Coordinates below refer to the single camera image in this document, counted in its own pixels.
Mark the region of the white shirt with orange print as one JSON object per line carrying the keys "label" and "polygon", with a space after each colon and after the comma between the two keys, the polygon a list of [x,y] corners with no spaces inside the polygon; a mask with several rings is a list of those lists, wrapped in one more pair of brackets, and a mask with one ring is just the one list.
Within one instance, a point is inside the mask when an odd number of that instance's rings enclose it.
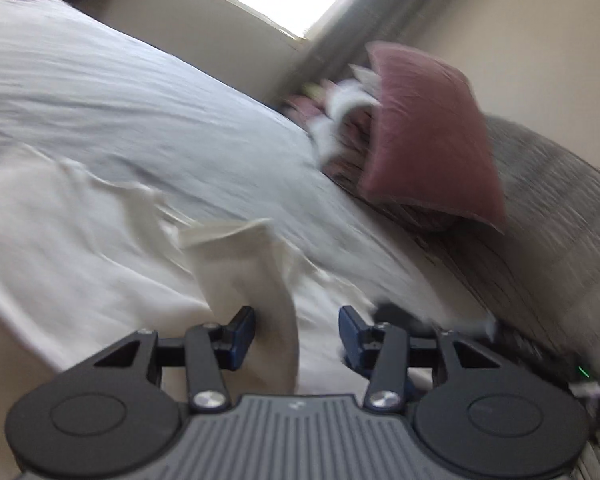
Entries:
{"label": "white shirt with orange print", "polygon": [[0,160],[0,406],[133,330],[178,336],[244,304],[257,335],[231,392],[360,392],[337,312],[382,297],[438,322],[483,315],[309,156],[233,164],[185,198],[25,146]]}

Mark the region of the grey bed sheet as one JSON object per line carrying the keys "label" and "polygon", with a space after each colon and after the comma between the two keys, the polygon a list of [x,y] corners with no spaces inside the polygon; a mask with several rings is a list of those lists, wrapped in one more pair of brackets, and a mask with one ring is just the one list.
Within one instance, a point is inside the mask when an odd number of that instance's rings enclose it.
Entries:
{"label": "grey bed sheet", "polygon": [[271,219],[370,299],[436,299],[411,235],[330,182],[303,130],[58,0],[0,0],[0,154],[18,143],[158,188],[196,220]]}

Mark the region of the pink velvet pillow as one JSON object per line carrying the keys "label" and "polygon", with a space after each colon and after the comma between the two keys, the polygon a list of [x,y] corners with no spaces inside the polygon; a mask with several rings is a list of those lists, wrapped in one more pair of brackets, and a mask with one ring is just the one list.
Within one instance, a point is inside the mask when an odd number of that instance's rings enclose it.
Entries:
{"label": "pink velvet pillow", "polygon": [[467,77],[440,58],[391,42],[367,46],[379,77],[370,152],[358,189],[504,232],[504,193]]}

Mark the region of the grey curtain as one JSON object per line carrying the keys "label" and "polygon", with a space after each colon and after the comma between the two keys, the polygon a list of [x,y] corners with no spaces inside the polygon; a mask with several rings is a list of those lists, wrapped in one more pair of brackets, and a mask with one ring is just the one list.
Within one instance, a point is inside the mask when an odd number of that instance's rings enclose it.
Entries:
{"label": "grey curtain", "polygon": [[270,104],[299,93],[307,84],[338,81],[352,65],[368,64],[366,46],[373,41],[412,44],[451,0],[352,0],[310,41],[300,60],[275,90]]}

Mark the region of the folded pink white quilt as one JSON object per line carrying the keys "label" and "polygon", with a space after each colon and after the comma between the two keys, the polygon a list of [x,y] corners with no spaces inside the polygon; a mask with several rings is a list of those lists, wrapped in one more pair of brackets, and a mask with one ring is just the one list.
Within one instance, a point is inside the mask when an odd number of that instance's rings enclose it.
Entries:
{"label": "folded pink white quilt", "polygon": [[351,194],[358,192],[374,114],[379,107],[380,77],[353,65],[352,77],[306,84],[288,96],[284,114],[310,138],[319,170]]}

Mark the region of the grey quilted headboard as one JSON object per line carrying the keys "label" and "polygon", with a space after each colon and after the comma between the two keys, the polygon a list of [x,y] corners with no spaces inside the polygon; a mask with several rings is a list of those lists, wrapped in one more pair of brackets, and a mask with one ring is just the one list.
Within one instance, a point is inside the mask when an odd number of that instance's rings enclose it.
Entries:
{"label": "grey quilted headboard", "polygon": [[442,314],[489,310],[539,341],[580,350],[600,368],[600,169],[516,122],[486,116],[505,198],[503,233],[470,220],[428,235],[437,263],[475,300]]}

